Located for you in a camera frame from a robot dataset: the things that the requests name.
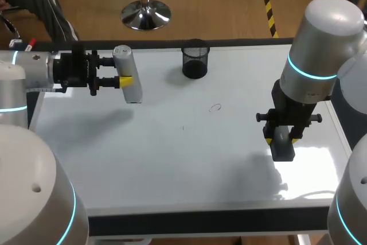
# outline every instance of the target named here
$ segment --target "robotic arm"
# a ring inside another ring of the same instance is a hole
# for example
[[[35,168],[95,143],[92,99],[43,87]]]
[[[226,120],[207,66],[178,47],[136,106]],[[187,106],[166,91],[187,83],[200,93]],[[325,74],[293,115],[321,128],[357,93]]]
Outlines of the robotic arm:
[[[361,10],[346,0],[313,0],[272,89],[275,108],[256,114],[274,161],[292,161],[293,143],[303,137],[318,102],[329,100],[340,67],[358,53],[367,36]]]
[[[27,127],[26,92],[63,92],[88,87],[95,96],[100,87],[121,88],[127,103],[141,103],[142,86],[129,47],[118,46],[112,58],[87,54],[81,44],[59,59],[45,52],[0,51],[0,124]],[[118,76],[97,77],[101,66],[115,67]],[[61,84],[60,89],[53,89]]]
[[[1,51],[0,60],[0,244],[85,245],[87,213],[51,149],[27,130],[26,92],[88,87],[95,96],[100,87],[114,87],[123,90],[127,103],[141,103],[132,51],[122,45],[113,58],[101,58],[75,45],[59,59]],[[97,77],[100,66],[115,67],[118,76]]]

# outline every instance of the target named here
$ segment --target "cyan led ring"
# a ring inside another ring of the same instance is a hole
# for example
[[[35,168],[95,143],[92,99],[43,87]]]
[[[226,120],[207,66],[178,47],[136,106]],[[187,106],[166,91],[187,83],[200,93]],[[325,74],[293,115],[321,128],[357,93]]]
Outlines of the cyan led ring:
[[[73,184],[71,184],[71,188],[73,189],[73,195],[74,195],[73,213],[71,214],[70,222],[69,222],[69,225],[68,225],[67,229],[65,230],[65,232],[62,235],[62,237],[60,238],[60,240],[56,243],[56,245],[61,245],[62,244],[62,242],[64,241],[64,239],[67,237],[67,235],[68,235],[68,233],[70,231],[71,225],[73,224],[73,221],[74,221],[75,210],[76,210],[76,195],[75,195],[75,190],[74,190]]]
[[[27,109],[27,106],[16,107],[16,108],[5,108],[5,109],[0,109],[0,113],[16,112],[16,111],[21,111],[21,110],[26,110],[26,109]]]
[[[330,80],[330,79],[333,79],[333,78],[337,77],[337,75],[327,76],[327,77],[320,77],[320,76],[314,76],[314,75],[307,74],[307,73],[303,72],[302,70],[298,69],[296,67],[296,65],[293,64],[293,62],[291,61],[291,58],[289,57],[289,54],[288,54],[288,61],[289,61],[289,64],[292,66],[293,69],[295,69],[301,75],[303,75],[305,77],[309,77],[310,79],[314,79],[314,80]]]
[[[350,237],[358,244],[358,245],[362,245],[361,242],[359,242],[355,237],[354,235],[349,231],[348,227],[346,226],[344,220],[343,220],[343,217],[340,213],[340,209],[339,209],[339,204],[338,204],[338,196],[337,196],[337,209],[338,209],[338,213],[339,213],[339,217],[340,217],[340,221],[342,222],[346,232],[350,235]]]

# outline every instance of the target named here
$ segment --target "small black object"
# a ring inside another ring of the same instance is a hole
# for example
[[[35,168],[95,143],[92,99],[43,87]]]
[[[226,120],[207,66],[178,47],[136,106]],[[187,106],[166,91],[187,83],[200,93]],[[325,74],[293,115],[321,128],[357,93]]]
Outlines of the small black object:
[[[200,79],[208,72],[210,48],[204,40],[189,40],[181,49],[183,54],[182,73],[190,79]]]

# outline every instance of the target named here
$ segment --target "wooden floor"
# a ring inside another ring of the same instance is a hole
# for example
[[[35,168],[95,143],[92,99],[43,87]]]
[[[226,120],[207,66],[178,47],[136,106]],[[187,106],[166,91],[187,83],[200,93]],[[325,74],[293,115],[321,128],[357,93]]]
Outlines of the wooden floor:
[[[201,38],[270,38],[263,0],[160,0],[170,6],[168,26],[140,32],[120,22],[120,12],[135,0],[60,0],[67,19],[82,40],[177,40]],[[311,0],[270,0],[279,37],[293,37]],[[49,40],[42,22],[26,11],[9,15],[22,38]],[[10,34],[0,26],[0,47]]]

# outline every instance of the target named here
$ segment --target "white cylinder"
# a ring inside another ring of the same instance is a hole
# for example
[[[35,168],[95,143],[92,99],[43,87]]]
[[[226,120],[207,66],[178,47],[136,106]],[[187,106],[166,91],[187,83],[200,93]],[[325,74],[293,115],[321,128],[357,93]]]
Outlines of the white cylinder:
[[[85,245],[86,211],[46,143],[0,125],[0,148],[0,244]]]
[[[282,91],[299,103],[323,101],[339,68],[362,45],[363,27],[361,10],[349,1],[311,1],[280,77]]]
[[[28,128],[25,72],[0,61],[0,124]]]
[[[113,57],[119,76],[132,76],[134,81],[132,85],[122,88],[125,101],[127,103],[141,103],[143,90],[131,48],[126,45],[117,46],[114,49]]]

